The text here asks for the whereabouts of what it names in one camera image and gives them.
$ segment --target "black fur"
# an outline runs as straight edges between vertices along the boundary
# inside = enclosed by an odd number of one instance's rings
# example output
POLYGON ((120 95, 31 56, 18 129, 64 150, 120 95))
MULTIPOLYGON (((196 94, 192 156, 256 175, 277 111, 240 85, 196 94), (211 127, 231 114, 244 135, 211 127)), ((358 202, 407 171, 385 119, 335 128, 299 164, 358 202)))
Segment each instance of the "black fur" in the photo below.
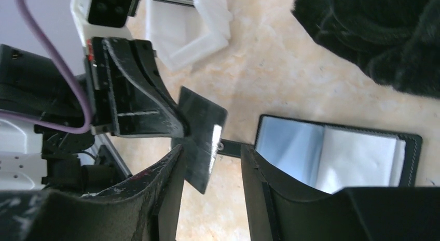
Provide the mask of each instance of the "black fur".
POLYGON ((440 0, 295 0, 292 14, 376 83, 440 98, 440 0))

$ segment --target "white plastic container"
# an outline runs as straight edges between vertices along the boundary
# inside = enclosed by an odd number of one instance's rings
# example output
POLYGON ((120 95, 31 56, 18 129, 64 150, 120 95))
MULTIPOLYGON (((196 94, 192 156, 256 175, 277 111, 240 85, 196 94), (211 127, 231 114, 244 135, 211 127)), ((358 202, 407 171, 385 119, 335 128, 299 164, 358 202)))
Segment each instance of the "white plastic container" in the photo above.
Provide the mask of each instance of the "white plastic container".
POLYGON ((47 177, 47 161, 40 153, 0 152, 0 190, 41 190, 47 177))
POLYGON ((0 153, 40 154, 42 148, 43 135, 34 132, 34 124, 0 118, 0 153))
POLYGON ((232 14, 226 0, 194 0, 194 8, 146 1, 146 39, 168 69, 176 71, 229 45, 232 14))

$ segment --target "beige marble floor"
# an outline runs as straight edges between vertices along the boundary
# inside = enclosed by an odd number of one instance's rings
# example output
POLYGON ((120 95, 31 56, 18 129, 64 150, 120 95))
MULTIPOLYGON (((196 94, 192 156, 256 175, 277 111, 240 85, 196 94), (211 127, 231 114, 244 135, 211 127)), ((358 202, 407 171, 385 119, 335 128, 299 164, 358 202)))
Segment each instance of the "beige marble floor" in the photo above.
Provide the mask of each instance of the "beige marble floor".
MULTIPOLYGON (((417 185, 440 184, 440 101, 374 84, 353 64, 317 46, 290 14, 292 0, 228 0, 234 15, 226 49, 177 73, 158 60, 174 99, 186 86, 229 111, 223 138, 252 143, 258 117, 274 114, 413 132, 424 139, 417 185)), ((144 38, 145 7, 130 20, 144 38)), ((136 173, 170 141, 113 138, 136 173)), ((205 195, 185 183, 177 240, 249 240, 238 159, 216 160, 205 195)))

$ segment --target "open wallet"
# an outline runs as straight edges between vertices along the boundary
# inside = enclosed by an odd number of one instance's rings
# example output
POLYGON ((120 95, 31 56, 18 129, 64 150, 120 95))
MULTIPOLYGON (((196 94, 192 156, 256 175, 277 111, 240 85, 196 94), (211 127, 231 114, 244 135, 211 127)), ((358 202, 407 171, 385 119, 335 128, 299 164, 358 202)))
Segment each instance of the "open wallet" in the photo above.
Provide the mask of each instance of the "open wallet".
POLYGON ((262 115, 255 149, 269 163, 326 193, 345 187, 412 187, 422 137, 262 115))

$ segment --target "black fabric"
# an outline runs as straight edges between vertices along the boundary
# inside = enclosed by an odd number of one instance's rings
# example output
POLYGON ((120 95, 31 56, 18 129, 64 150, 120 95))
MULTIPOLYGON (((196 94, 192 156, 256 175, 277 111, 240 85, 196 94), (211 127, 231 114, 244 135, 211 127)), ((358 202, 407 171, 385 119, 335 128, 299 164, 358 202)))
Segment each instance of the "black fabric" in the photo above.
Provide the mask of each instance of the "black fabric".
POLYGON ((292 14, 377 84, 440 98, 440 0, 295 0, 292 14))
POLYGON ((96 196, 2 191, 0 240, 175 241, 185 168, 178 146, 96 196))
POLYGON ((0 100, 14 101, 31 109, 62 117, 81 117, 83 113, 66 104, 52 102, 8 84, 0 84, 0 100))

